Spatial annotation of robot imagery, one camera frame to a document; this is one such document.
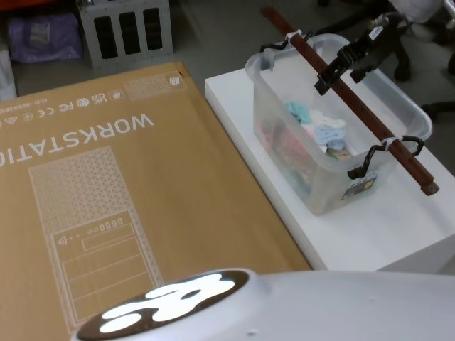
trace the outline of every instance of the bin handle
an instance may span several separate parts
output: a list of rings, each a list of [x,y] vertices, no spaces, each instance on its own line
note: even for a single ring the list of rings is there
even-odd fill
[[[380,145],[374,145],[371,146],[370,150],[368,151],[365,160],[363,161],[363,165],[351,170],[348,170],[348,177],[351,180],[355,180],[358,178],[363,178],[366,173],[368,172],[368,167],[370,167],[370,162],[371,159],[373,158],[373,154],[376,151],[388,151],[390,145],[392,145],[395,141],[411,141],[411,142],[416,142],[417,143],[417,150],[412,153],[413,156],[417,156],[420,154],[422,149],[424,148],[424,142],[421,138],[416,137],[416,136],[395,136],[395,137],[389,137],[387,139],[383,139],[381,142],[382,144]]]

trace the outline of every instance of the wooden stick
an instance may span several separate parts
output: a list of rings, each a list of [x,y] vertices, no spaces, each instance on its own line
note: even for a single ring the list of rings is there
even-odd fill
[[[286,20],[272,7],[261,9],[264,17],[268,18],[283,34],[295,32]],[[290,43],[306,59],[306,61],[321,74],[327,67],[326,62],[311,48],[310,45],[298,34],[294,35]],[[378,119],[365,103],[341,79],[332,85],[333,91],[348,105],[359,119],[382,141],[393,137],[393,133]],[[421,190],[426,195],[435,194],[439,187],[434,182],[433,175],[411,154],[404,144],[395,140],[389,148],[390,153],[401,163],[406,171],[419,183]]]

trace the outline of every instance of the white table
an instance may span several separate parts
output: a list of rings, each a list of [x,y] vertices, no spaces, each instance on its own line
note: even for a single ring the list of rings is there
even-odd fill
[[[205,95],[315,269],[436,273],[455,255],[455,178],[427,150],[418,157],[441,188],[427,197],[398,166],[364,200],[315,216],[253,133],[253,84],[244,70],[209,78]]]

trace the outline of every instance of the cardboard box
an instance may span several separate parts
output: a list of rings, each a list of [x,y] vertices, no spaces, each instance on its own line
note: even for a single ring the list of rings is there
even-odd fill
[[[21,97],[0,118],[5,340],[66,340],[211,269],[309,269],[179,63]]]

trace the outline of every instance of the white cable tie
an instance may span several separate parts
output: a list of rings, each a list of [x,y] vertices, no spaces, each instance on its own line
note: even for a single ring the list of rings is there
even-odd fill
[[[291,41],[292,37],[294,37],[296,34],[298,34],[299,36],[301,36],[301,30],[297,30],[297,31],[295,31],[295,32],[289,32],[288,34],[286,34],[285,40]]]
[[[383,139],[381,141],[381,144],[384,145],[385,144],[385,151],[388,151],[389,148],[390,148],[390,145],[393,144],[396,140],[398,141],[402,141],[403,140],[403,136],[393,136],[393,137],[387,137],[386,139]]]

